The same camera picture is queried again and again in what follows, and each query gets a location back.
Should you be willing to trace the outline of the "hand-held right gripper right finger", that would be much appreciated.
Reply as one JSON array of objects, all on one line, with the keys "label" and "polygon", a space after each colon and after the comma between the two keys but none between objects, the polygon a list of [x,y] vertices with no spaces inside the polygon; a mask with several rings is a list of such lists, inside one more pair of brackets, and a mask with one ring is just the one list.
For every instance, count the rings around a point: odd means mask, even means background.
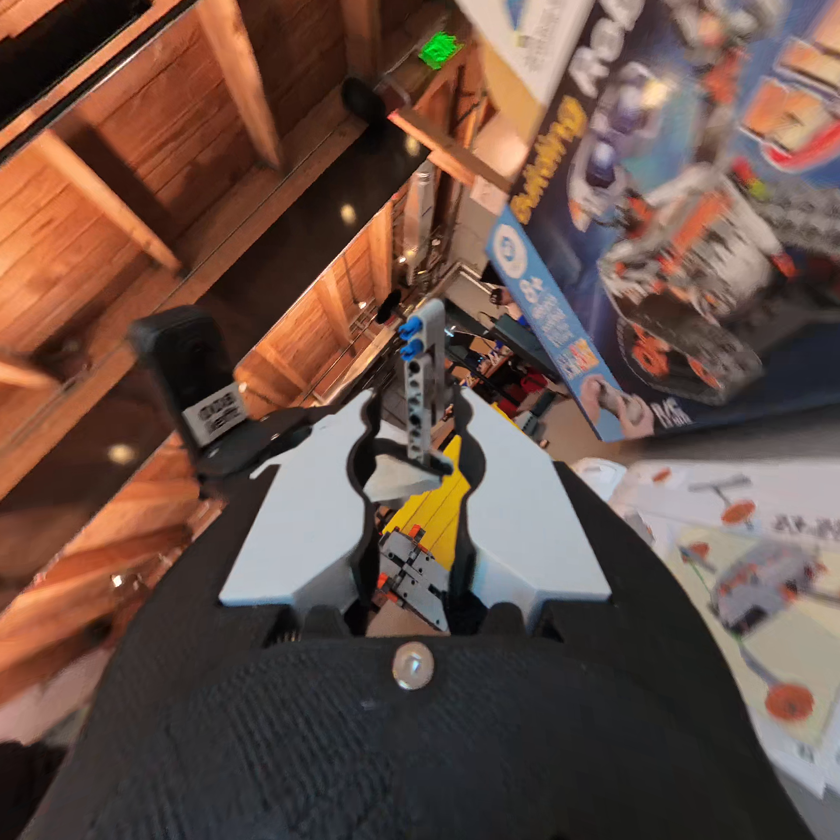
[{"label": "hand-held right gripper right finger", "polygon": [[612,591],[551,457],[468,388],[454,400],[460,502],[453,607],[606,602]]}]

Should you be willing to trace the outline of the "blue robot toy box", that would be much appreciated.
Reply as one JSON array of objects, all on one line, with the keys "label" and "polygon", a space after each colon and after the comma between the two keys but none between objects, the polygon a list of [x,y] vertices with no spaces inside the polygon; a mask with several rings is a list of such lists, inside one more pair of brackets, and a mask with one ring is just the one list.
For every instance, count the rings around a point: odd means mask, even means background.
[{"label": "blue robot toy box", "polygon": [[604,443],[838,404],[838,2],[569,2],[487,254]]}]

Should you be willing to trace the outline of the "green exit sign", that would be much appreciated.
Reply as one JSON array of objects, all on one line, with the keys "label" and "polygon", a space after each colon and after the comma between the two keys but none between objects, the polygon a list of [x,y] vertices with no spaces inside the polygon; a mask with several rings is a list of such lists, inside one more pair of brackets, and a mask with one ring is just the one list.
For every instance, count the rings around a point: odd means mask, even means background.
[{"label": "green exit sign", "polygon": [[441,70],[464,46],[455,35],[440,29],[422,44],[417,57],[431,70]]}]

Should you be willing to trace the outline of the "yellow plastic bin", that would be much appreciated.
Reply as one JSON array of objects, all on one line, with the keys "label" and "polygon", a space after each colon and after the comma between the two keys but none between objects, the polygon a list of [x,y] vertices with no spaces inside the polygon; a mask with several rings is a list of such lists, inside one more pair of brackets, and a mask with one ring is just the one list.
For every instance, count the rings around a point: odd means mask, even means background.
[{"label": "yellow plastic bin", "polygon": [[421,546],[446,571],[455,561],[461,502],[469,490],[469,483],[458,469],[461,438],[455,436],[444,450],[444,456],[454,464],[454,472],[443,479],[435,490],[410,497],[386,525],[384,532],[398,530],[408,534],[424,530]]}]

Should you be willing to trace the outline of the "grey brick assembly orange pins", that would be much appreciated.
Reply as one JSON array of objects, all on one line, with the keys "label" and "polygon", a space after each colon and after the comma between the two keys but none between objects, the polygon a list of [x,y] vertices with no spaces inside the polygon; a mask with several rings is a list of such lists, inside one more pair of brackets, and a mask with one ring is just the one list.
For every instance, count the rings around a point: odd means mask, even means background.
[{"label": "grey brick assembly orange pins", "polygon": [[445,596],[448,572],[424,547],[425,530],[419,525],[404,532],[383,531],[379,540],[380,573],[374,603],[393,602],[434,630],[448,633]]}]

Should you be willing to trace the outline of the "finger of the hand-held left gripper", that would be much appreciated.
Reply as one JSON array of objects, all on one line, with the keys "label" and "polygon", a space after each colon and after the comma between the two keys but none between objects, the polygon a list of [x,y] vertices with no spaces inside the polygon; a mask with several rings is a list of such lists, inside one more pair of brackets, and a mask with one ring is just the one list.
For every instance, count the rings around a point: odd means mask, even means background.
[{"label": "finger of the hand-held left gripper", "polygon": [[349,431],[351,424],[358,423],[358,402],[345,406],[330,404],[288,408],[281,413],[279,423],[280,431],[274,434],[269,446],[249,468],[251,476],[259,476],[272,464],[279,465],[283,456],[300,447],[313,434],[321,434],[331,427],[336,427],[339,432]]},{"label": "finger of the hand-held left gripper", "polygon": [[410,497],[440,488],[443,479],[412,461],[376,456],[374,472],[363,490],[373,503],[405,503]]}]

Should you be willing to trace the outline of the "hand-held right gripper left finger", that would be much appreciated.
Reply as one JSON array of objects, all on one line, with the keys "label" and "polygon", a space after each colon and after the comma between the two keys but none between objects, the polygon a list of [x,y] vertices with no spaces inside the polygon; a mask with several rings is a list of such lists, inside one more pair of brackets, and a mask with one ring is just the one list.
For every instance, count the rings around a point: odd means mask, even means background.
[{"label": "hand-held right gripper left finger", "polygon": [[223,606],[346,611],[361,599],[360,554],[372,509],[351,460],[372,439],[374,399],[374,391],[362,391],[250,474],[256,480],[276,468],[219,592]]}]

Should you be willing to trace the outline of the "grey beam with blue pins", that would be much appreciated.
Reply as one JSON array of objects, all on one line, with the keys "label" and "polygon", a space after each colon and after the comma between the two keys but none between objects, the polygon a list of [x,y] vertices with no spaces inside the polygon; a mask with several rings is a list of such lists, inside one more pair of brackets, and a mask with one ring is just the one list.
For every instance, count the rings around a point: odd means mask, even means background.
[{"label": "grey beam with blue pins", "polygon": [[406,402],[406,457],[427,473],[450,476],[453,463],[432,448],[432,432],[448,405],[446,311],[431,298],[400,326]]}]

